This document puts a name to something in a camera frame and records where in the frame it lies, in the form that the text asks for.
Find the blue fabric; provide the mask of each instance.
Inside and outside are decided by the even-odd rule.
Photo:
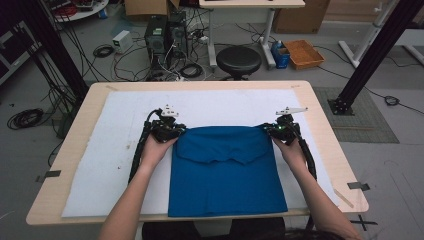
[[[272,141],[259,127],[187,129],[174,145],[168,215],[286,212]]]

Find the floor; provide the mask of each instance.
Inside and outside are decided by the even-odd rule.
[[[253,25],[262,31],[261,24]],[[335,72],[341,77],[319,68],[296,71],[287,69],[268,70],[262,66],[252,74],[250,80],[307,80],[317,87],[344,87],[354,68],[346,59],[338,46],[339,40],[345,40],[354,48],[358,44],[369,24],[324,22],[318,34],[275,34],[275,39],[283,41],[307,39],[325,57],[321,64],[323,69]],[[251,33],[242,30],[235,24],[215,26],[220,43],[248,44],[252,43]],[[73,23],[75,34],[89,61],[94,57],[91,52],[101,44],[111,44],[111,39],[121,30],[129,30],[134,38],[144,35],[145,23],[130,21],[122,11],[115,11],[109,18],[101,20],[96,16]],[[61,31],[63,41],[81,68],[81,58],[78,49]],[[119,68],[138,72],[148,66],[149,61],[143,41],[138,41],[125,59],[119,62]],[[197,48],[198,63],[204,66],[204,75],[191,79],[192,81],[217,80],[225,74],[217,69],[214,73],[207,67],[204,45]],[[367,87],[382,96],[391,95],[400,99],[404,105],[424,110],[424,67],[400,46],[394,47],[388,57],[378,67],[367,83]],[[108,80],[112,76],[113,57],[97,58],[95,68]],[[120,77],[134,79],[134,74],[119,71]],[[96,73],[99,81],[105,81]],[[96,81],[95,75],[88,72],[84,79],[87,82]],[[29,226],[25,218],[42,185],[37,182],[37,176],[44,175],[49,169],[49,156],[60,144],[55,131],[49,124],[24,130],[10,130],[6,127],[7,120],[14,114],[30,108],[48,110],[50,102],[45,100],[49,88],[38,68],[28,61],[8,81],[0,86],[0,239],[95,239],[100,225],[70,225],[70,226]],[[368,183],[371,190],[365,191],[369,202],[368,212],[361,213],[364,221],[375,222],[378,225],[355,225],[364,239],[424,239],[424,177],[422,169],[424,162],[424,114],[398,106],[387,106],[381,97],[371,94],[379,110],[399,139],[399,144],[369,144],[341,142],[349,163],[358,179]],[[351,220],[359,220],[357,214],[348,214]],[[286,223],[291,227],[301,227],[306,222],[305,217],[289,218]],[[225,223],[197,223],[207,235],[226,229]]]

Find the orange basket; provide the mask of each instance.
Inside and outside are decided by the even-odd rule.
[[[296,70],[316,67],[324,62],[324,57],[306,40],[284,42]]]

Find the chair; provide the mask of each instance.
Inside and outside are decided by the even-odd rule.
[[[250,75],[256,72],[261,64],[261,56],[255,50],[247,47],[228,47],[218,53],[216,63],[220,69],[230,74],[221,79],[248,80],[243,75]]]

